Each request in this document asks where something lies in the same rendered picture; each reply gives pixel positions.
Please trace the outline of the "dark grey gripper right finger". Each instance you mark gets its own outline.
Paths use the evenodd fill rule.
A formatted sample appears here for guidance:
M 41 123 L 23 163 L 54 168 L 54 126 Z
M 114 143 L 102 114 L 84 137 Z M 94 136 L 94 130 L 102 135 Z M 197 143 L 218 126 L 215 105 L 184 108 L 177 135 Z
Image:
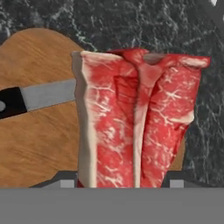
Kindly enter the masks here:
M 168 171 L 164 177 L 162 187 L 197 188 L 197 187 L 207 187 L 207 185 L 191 181 L 183 171 Z

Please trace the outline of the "black handled kitchen knife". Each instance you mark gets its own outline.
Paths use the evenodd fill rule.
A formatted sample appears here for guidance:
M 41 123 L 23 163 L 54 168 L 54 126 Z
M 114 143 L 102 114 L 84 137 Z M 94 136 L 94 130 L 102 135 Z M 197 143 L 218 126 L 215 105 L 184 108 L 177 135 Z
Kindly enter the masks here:
M 76 80 L 0 90 L 0 120 L 75 100 Z

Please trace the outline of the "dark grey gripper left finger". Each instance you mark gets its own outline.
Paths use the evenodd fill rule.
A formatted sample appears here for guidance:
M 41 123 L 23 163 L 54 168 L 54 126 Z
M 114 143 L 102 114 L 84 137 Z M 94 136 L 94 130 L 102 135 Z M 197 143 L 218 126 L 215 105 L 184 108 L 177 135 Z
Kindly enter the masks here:
M 77 171 L 58 171 L 51 179 L 33 185 L 32 188 L 75 188 Z

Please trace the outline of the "round wooden cutting board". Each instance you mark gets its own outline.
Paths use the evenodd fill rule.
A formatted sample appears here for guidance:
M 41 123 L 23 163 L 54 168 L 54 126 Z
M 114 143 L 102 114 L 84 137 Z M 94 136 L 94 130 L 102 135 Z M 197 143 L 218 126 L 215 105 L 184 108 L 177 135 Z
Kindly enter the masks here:
M 56 31 L 19 31 L 0 45 L 0 90 L 75 79 L 72 54 L 81 51 Z M 29 186 L 61 169 L 78 171 L 79 146 L 76 98 L 0 120 L 0 185 Z

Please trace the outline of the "raw red steak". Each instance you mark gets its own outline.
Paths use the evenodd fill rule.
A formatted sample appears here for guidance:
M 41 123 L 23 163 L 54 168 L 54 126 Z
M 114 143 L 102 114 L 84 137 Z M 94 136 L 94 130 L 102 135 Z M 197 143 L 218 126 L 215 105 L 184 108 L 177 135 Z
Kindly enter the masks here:
M 141 48 L 73 52 L 78 185 L 157 188 L 178 154 L 210 59 Z

